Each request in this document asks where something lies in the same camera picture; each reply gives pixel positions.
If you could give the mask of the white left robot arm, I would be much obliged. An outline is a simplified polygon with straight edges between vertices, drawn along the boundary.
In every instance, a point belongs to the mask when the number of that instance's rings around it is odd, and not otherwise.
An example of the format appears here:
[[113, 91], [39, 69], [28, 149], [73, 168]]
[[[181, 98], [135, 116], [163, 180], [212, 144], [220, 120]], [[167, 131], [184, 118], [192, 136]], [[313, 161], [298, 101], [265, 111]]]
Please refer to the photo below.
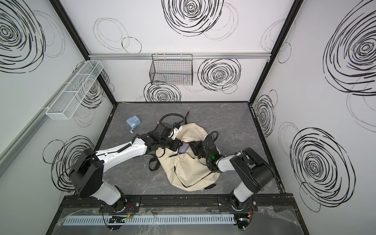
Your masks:
[[68, 177], [80, 197], [94, 197], [121, 212], [128, 205], [127, 199], [118, 187], [103, 179], [103, 174], [116, 165], [159, 148], [177, 151], [182, 146], [182, 141], [177, 138], [182, 130], [181, 124], [159, 122], [154, 130], [135, 135], [125, 144], [99, 151], [86, 149], [73, 164]]

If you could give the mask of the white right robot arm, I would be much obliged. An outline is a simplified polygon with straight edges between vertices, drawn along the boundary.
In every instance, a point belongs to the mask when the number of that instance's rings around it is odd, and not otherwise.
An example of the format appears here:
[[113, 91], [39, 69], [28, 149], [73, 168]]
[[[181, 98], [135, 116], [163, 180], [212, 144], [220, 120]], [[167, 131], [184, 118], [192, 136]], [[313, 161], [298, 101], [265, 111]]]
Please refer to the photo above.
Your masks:
[[235, 171], [241, 183], [231, 192], [230, 203], [236, 211], [246, 207], [247, 200], [259, 193], [275, 177], [275, 171], [256, 151], [247, 147], [235, 154], [220, 154], [213, 139], [189, 142], [194, 155], [205, 160], [212, 173]]

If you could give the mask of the purple pencil case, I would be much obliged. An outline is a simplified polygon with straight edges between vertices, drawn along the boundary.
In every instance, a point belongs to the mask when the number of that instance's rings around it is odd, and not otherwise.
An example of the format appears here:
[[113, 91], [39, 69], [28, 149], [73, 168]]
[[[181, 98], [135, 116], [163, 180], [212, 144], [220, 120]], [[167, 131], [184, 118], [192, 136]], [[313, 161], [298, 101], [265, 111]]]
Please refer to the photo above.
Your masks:
[[190, 144], [189, 143], [185, 143], [185, 142], [182, 142], [182, 145], [179, 147], [178, 149], [178, 153], [179, 154], [183, 154], [183, 153], [186, 153], [186, 151], [190, 148]]

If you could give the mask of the light blue pencil sharpener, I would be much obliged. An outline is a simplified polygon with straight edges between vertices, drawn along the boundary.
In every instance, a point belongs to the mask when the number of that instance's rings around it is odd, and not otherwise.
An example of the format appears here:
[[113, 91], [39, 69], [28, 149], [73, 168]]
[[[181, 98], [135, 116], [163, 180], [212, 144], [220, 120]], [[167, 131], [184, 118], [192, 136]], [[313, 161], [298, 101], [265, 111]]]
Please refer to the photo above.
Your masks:
[[126, 120], [126, 123], [130, 127], [130, 133], [134, 133], [134, 130], [141, 124], [140, 119], [137, 116], [132, 116]]

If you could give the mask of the cream canvas backpack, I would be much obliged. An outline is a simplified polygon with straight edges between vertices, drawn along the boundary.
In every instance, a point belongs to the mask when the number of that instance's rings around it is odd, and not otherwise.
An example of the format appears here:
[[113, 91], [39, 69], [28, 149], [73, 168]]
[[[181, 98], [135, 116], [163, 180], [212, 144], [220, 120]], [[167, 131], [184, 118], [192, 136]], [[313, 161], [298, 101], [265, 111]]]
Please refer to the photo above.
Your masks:
[[[188, 123], [187, 117], [180, 121], [182, 130], [177, 138], [182, 142], [203, 141], [208, 133], [196, 123]], [[212, 173], [205, 165], [204, 159], [198, 159], [191, 148], [186, 153], [179, 154], [159, 148], [149, 161], [149, 170], [164, 170], [171, 185], [187, 192], [203, 191], [215, 186], [220, 173]]]

